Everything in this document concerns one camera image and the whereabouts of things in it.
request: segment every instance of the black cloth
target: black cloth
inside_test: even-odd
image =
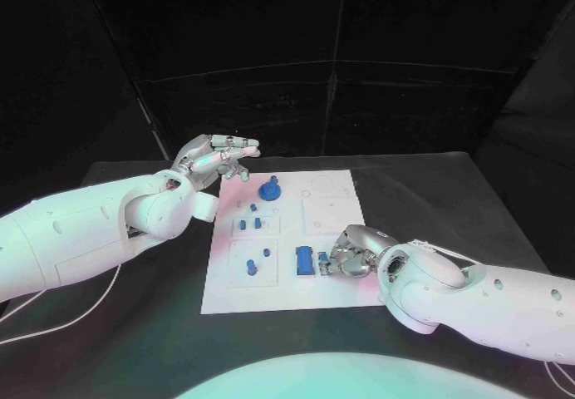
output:
[[[402,242],[424,239],[484,263],[548,273],[466,153],[272,157],[244,165],[267,173],[350,169],[366,225]],[[98,162],[84,184],[169,166]],[[219,181],[206,189],[218,191]],[[0,347],[0,397],[173,397],[235,367],[304,352],[405,357],[528,397],[558,395],[540,362],[481,347],[445,326],[431,335],[412,332],[385,307],[200,315],[212,229],[193,220],[177,239],[124,264],[108,297],[72,327]],[[112,274],[49,291],[3,323],[1,338],[76,318]]]

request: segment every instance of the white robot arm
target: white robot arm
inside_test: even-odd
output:
[[[192,217],[212,221],[218,198],[200,192],[218,177],[241,175],[259,143],[200,135],[170,170],[84,187],[43,199],[0,219],[0,302],[97,276],[177,237]]]
[[[477,262],[460,268],[437,251],[471,260],[350,225],[320,269],[355,278],[376,271],[381,301],[418,333],[431,334],[441,323],[480,345],[575,364],[575,281]]]

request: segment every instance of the blue round piece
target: blue round piece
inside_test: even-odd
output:
[[[275,201],[281,196],[281,188],[278,185],[278,178],[274,175],[267,183],[264,183],[258,190],[259,198],[264,201]]]
[[[248,260],[248,274],[252,276],[252,275],[255,275],[257,272],[258,272],[258,269],[255,268],[255,263],[249,259]]]

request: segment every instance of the small blue piece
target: small blue piece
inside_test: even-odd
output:
[[[255,268],[255,263],[249,259],[248,260],[248,274],[252,276],[258,272],[258,269]]]
[[[281,188],[278,185],[278,178],[274,175],[267,183],[264,183],[258,190],[259,198],[264,201],[275,201],[281,196]]]
[[[314,270],[314,259],[311,258],[313,250],[311,247],[297,247],[297,275],[310,276],[316,274]]]

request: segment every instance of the white board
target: white board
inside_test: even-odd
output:
[[[267,202],[258,189],[272,175],[281,197]],[[202,314],[381,306],[375,273],[362,279],[320,274],[317,253],[330,253],[349,224],[365,224],[349,170],[257,173],[246,183],[222,179]],[[313,248],[313,276],[297,275],[295,247],[303,245]]]

